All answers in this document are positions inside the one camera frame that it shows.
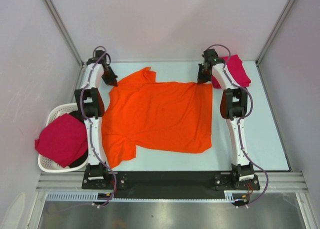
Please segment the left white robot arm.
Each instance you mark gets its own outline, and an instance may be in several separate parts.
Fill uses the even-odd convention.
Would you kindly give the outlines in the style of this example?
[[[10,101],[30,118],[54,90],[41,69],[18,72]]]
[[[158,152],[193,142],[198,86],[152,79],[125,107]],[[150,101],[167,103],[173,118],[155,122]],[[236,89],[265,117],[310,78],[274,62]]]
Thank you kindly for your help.
[[[105,189],[111,182],[111,169],[102,142],[102,119],[105,105],[99,91],[100,83],[118,86],[118,76],[111,68],[111,56],[100,45],[86,62],[83,82],[74,91],[77,108],[81,113],[87,134],[88,161],[83,175],[83,187]]]

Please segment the orange t shirt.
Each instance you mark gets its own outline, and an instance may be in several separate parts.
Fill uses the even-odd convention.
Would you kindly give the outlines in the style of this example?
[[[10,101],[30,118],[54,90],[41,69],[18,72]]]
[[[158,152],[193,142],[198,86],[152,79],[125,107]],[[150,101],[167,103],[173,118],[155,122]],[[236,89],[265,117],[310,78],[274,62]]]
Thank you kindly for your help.
[[[101,134],[111,168],[134,159],[137,147],[201,154],[212,146],[212,85],[157,82],[156,76],[145,67],[108,94]]]

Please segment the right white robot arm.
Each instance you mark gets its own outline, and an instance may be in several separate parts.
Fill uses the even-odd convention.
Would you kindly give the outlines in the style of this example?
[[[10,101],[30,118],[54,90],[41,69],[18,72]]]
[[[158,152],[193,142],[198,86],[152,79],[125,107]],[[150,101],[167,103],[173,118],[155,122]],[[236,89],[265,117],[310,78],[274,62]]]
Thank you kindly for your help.
[[[253,110],[253,105],[248,109],[248,100],[253,103],[253,98],[248,90],[240,86],[228,69],[231,51],[222,44],[213,44],[202,53],[203,62],[200,63],[197,83],[205,84],[216,79],[222,88],[220,102],[220,115],[225,119],[229,129],[232,146],[232,163],[230,183],[242,190],[254,179],[254,165],[249,160],[245,140],[244,119]]]

